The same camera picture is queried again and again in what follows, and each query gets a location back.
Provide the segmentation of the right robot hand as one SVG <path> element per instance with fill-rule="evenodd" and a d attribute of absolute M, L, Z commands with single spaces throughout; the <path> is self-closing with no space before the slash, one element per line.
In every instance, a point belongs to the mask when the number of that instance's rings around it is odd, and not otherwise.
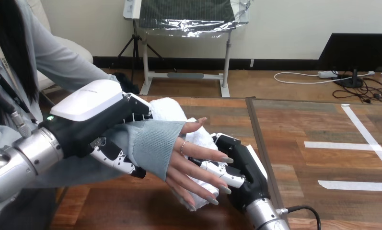
<path fill-rule="evenodd" d="M 213 134 L 212 139 L 220 151 L 233 158 L 233 163 L 193 157 L 188 157 L 188 160 L 221 178 L 232 188 L 229 199 L 237 210 L 244 212 L 251 204 L 268 203 L 271 196 L 266 171 L 254 150 L 241 144 L 239 139 L 223 133 Z"/>

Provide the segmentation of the person's hand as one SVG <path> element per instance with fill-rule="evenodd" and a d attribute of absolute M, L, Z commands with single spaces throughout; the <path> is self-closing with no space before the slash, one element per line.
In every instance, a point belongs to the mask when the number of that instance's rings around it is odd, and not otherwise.
<path fill-rule="evenodd" d="M 226 194 L 232 193 L 224 180 L 197 167 L 194 163 L 186 159 L 185 156 L 225 163 L 232 163 L 233 159 L 218 150 L 208 149 L 190 143 L 181 137 L 176 139 L 168 165 L 165 182 L 178 197 L 180 203 L 182 203 L 189 211 L 196 211 L 195 201 L 189 194 L 190 192 L 207 200 L 211 204 L 219 204 L 218 200 L 211 192 L 198 185 L 191 180 L 191 178 L 207 182 Z"/>

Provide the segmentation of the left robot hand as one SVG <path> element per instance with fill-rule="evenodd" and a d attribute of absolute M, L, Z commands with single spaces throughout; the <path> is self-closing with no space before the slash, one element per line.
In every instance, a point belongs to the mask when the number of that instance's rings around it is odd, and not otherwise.
<path fill-rule="evenodd" d="M 144 178 L 146 171 L 104 133 L 117 124 L 151 118 L 152 112 L 150 103 L 122 91 L 118 82 L 95 80 L 53 106 L 39 127 L 56 138 L 65 158 L 91 155 L 106 166 Z"/>

